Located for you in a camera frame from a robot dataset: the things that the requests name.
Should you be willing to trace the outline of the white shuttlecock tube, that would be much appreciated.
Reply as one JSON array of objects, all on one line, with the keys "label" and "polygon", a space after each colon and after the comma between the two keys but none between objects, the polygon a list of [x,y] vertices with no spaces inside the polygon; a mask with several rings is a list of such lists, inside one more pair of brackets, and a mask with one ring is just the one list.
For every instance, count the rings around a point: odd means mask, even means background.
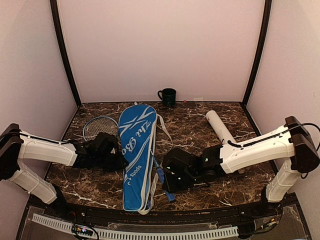
[{"label": "white shuttlecock tube", "polygon": [[233,138],[232,134],[230,133],[230,131],[227,129],[227,127],[225,126],[225,124],[223,123],[223,121],[220,119],[220,117],[218,116],[218,114],[214,111],[214,110],[210,110],[206,113],[205,118],[207,119],[207,121],[209,122],[209,124],[211,125],[211,127],[213,128],[214,132],[216,133],[216,135],[218,136],[219,140],[222,143],[222,148],[220,149],[220,154],[219,157],[222,159],[222,169],[227,173],[230,174],[232,173],[229,170],[229,167],[227,166],[226,159],[223,158],[223,148],[224,145],[228,144],[228,141],[231,141],[232,143],[236,143],[235,139]]}]

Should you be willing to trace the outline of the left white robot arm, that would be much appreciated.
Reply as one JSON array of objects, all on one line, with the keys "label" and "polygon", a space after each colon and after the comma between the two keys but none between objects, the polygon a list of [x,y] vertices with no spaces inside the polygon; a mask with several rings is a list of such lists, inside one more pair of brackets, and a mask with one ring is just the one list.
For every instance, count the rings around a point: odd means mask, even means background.
[{"label": "left white robot arm", "polygon": [[24,163],[24,159],[61,164],[77,169],[101,168],[105,172],[123,170],[128,166],[116,137],[100,132],[95,139],[78,142],[74,139],[56,141],[22,131],[12,123],[0,135],[0,179],[9,180],[51,205],[60,218],[67,218],[70,206],[57,186],[46,182]]}]

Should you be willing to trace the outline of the blue racket bag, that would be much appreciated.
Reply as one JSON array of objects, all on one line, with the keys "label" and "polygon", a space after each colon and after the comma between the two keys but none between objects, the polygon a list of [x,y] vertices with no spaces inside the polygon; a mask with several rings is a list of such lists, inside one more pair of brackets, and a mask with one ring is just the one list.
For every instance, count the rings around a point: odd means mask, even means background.
[{"label": "blue racket bag", "polygon": [[127,107],[118,120],[121,153],[128,165],[123,170],[122,206],[127,212],[146,215],[154,206],[159,179],[152,178],[155,162],[157,121],[170,136],[164,119],[147,104]]}]

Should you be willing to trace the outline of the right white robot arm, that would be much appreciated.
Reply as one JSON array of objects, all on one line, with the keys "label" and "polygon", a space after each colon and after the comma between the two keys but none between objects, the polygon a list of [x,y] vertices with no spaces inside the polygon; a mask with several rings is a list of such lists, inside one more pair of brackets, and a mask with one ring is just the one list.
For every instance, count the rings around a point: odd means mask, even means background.
[{"label": "right white robot arm", "polygon": [[180,148],[171,149],[162,161],[165,169],[162,188],[169,193],[192,188],[197,183],[208,184],[252,165],[284,159],[274,179],[261,193],[262,201],[255,205],[255,213],[266,217],[299,177],[320,165],[318,148],[306,124],[294,116],[287,117],[285,124],[277,129],[242,142],[235,142],[214,110],[205,117],[221,144],[204,149],[200,156]]}]

